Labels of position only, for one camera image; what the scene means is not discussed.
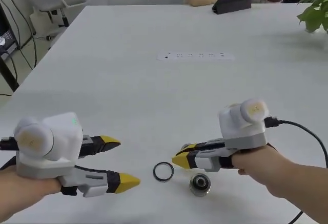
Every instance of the green plant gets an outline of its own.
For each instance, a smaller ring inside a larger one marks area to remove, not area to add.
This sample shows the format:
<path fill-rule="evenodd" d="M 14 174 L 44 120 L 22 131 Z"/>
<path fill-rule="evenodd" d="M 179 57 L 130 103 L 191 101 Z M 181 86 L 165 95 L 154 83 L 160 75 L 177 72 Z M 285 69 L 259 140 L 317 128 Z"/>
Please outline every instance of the green plant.
<path fill-rule="evenodd" d="M 308 32 L 314 32 L 322 25 L 328 32 L 328 0 L 301 0 L 300 3 L 312 3 L 297 17 L 305 22 Z"/>

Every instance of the yellow label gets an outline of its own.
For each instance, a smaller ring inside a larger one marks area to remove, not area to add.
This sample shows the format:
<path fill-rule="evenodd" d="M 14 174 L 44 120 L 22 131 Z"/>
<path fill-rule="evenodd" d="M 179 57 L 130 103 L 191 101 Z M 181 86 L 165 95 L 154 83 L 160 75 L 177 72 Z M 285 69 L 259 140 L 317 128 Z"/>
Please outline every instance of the yellow label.
<path fill-rule="evenodd" d="M 250 105 L 248 108 L 248 114 L 250 116 L 255 115 L 257 113 L 262 113 L 264 111 L 264 108 L 261 103 L 256 103 L 253 105 Z"/>

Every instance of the metal bearing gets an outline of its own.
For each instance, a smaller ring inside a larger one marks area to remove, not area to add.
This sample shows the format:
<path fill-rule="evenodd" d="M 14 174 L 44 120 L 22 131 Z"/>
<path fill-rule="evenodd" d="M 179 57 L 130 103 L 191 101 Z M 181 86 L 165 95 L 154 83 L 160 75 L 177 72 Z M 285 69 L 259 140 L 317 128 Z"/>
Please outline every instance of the metal bearing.
<path fill-rule="evenodd" d="M 211 188 L 210 179 L 204 174 L 196 174 L 190 179 L 190 191 L 197 197 L 206 196 Z"/>

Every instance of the hand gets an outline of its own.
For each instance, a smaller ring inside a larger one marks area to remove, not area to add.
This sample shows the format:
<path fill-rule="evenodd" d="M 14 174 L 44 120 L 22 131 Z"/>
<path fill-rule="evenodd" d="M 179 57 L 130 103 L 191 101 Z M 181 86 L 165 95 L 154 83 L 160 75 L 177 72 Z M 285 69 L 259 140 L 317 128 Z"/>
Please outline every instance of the hand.
<path fill-rule="evenodd" d="M 249 175 L 265 185 L 276 197 L 280 197 L 279 188 L 288 174 L 293 171 L 294 165 L 270 146 L 248 153 L 236 153 L 232 157 L 232 164 L 239 169 L 240 175 Z"/>
<path fill-rule="evenodd" d="M 16 174 L 15 167 L 0 171 L 0 222 L 60 191 L 57 179 L 28 179 Z"/>

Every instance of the floor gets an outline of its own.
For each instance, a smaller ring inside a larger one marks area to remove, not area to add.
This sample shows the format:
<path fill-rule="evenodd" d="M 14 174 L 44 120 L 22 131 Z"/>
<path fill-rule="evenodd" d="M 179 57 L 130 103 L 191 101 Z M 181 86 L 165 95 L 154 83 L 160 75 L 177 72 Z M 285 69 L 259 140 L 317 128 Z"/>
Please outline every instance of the floor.
<path fill-rule="evenodd" d="M 48 52 L 48 49 L 50 47 L 50 42 L 41 39 L 36 39 L 35 42 L 36 42 L 37 58 L 39 62 Z M 35 61 L 33 42 L 29 41 L 27 45 L 23 48 L 22 52 L 25 55 L 28 62 L 30 63 L 30 65 L 33 67 Z M 12 58 L 14 60 L 18 73 L 18 83 L 21 84 L 23 83 L 25 78 L 31 73 L 31 69 L 19 51 L 16 51 L 12 55 Z M 10 60 L 7 61 L 7 66 L 14 74 L 13 66 Z M 2 75 L 0 75 L 0 94 L 12 94 L 10 87 L 8 86 Z M 4 106 L 10 100 L 10 98 L 11 97 L 9 96 L 0 96 L 0 108 Z"/>

